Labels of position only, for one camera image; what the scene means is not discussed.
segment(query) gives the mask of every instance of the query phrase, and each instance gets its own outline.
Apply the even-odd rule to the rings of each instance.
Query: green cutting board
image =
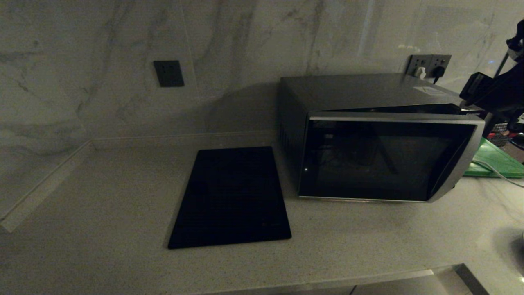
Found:
[[[517,160],[513,159],[485,138],[481,139],[481,145],[473,159],[488,163],[505,177],[524,177],[524,165],[520,164]],[[497,174],[491,170],[474,163],[470,163],[470,167],[466,170],[464,176],[498,177]]]

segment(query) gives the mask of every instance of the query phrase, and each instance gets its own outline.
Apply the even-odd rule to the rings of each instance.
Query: black wall switch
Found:
[[[160,87],[182,87],[184,79],[177,60],[153,61]]]

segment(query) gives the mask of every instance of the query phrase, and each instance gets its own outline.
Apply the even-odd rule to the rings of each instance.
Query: microwave top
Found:
[[[404,73],[283,77],[281,83],[308,112],[461,102],[457,93]]]

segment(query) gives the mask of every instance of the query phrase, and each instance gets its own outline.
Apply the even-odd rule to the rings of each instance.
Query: power cord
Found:
[[[520,184],[518,184],[518,183],[516,183],[516,182],[514,182],[514,181],[511,181],[511,180],[505,178],[504,175],[502,175],[502,174],[501,174],[500,172],[498,172],[495,168],[493,168],[493,166],[489,165],[488,163],[486,163],[486,162],[484,162],[484,161],[473,160],[473,161],[471,161],[471,162],[472,162],[472,163],[475,163],[475,164],[477,164],[477,165],[480,165],[480,166],[484,166],[484,168],[487,168],[487,169],[489,169],[489,170],[495,172],[495,174],[497,174],[498,177],[500,177],[500,178],[502,178],[502,179],[504,179],[504,180],[506,180],[506,181],[508,181],[508,182],[510,182],[510,183],[513,183],[513,184],[515,184],[516,186],[520,186],[520,187],[524,188],[524,185],[520,185]]]
[[[439,80],[440,77],[444,75],[444,72],[446,69],[444,67],[438,66],[433,70],[433,76],[435,77],[435,80],[433,81],[433,84],[436,84],[436,82]]]

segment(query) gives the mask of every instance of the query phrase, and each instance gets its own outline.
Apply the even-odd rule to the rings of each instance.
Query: label sticker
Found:
[[[422,87],[414,87],[414,88],[417,89],[418,91],[422,91],[425,94],[429,94],[431,96],[446,96],[445,92],[442,92],[430,86],[422,86]]]

